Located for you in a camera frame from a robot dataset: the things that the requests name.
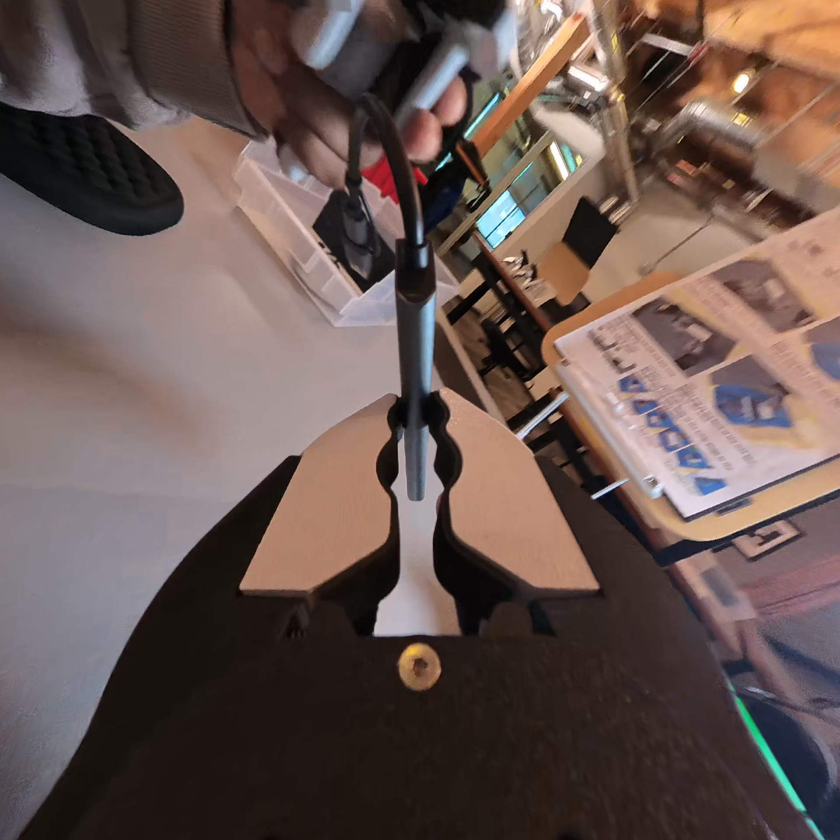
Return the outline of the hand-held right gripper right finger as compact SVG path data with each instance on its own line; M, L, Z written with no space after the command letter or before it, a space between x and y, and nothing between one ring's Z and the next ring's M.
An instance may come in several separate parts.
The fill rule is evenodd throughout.
M430 395L428 425L443 486L434 572L463 635L503 603L601 592L534 454L506 425L448 388Z

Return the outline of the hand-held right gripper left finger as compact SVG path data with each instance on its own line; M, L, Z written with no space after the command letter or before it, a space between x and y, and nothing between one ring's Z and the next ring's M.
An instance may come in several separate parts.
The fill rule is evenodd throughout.
M300 455L239 583L243 596L342 608L371 636L400 577L398 398L386 394Z

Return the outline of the slim silver usb hub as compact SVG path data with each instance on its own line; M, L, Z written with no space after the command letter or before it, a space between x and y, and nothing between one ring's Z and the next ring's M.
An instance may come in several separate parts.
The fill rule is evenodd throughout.
M406 491L410 501L426 496L429 431L426 404L434 368L437 282L429 244L396 241L395 315L400 364Z

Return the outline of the black cable grey usb plug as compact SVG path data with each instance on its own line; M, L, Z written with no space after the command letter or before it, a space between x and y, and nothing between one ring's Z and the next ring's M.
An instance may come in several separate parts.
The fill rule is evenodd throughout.
M393 116L373 93L361 95L353 110L348 168L344 178L342 236L354 269L368 274L380 254L378 235L362 188L361 151L367 130L377 135L391 170L404 236L395 243L395 288L410 301L430 298L435 290L434 256L425 237L423 210L413 165Z

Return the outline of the clear plastic bin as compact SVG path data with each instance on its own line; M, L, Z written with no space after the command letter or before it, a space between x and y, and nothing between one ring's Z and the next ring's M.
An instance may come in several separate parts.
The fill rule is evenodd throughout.
M313 231L329 189L310 176L299 182L288 178L272 140L249 142L238 157L234 178L239 208L333 327L396 324L394 271L372 289L359 292ZM368 182L363 182L363 192L376 229L394 251L403 236L397 206Z

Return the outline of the person's left forearm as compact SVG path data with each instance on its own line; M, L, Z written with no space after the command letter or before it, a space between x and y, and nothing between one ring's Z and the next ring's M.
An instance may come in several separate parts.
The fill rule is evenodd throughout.
M132 130L191 116L250 138L230 55L230 2L1 3L1 100Z

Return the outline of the red bin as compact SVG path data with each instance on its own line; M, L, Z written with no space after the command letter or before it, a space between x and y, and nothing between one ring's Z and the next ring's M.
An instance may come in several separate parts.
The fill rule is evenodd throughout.
M385 198L398 203L396 183L392 168L383 154L381 158L371 166L361 171L363 178Z

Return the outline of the printed instruction sheet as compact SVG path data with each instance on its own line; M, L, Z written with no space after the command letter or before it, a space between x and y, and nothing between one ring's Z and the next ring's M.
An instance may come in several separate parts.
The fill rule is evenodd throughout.
M559 375L682 521L838 466L838 208L555 339Z

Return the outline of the green plastic bin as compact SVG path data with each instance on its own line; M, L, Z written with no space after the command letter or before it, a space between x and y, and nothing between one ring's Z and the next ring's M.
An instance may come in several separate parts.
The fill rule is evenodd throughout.
M838 757L804 722L802 706L765 689L726 679L742 723L764 765L814 838L839 838Z

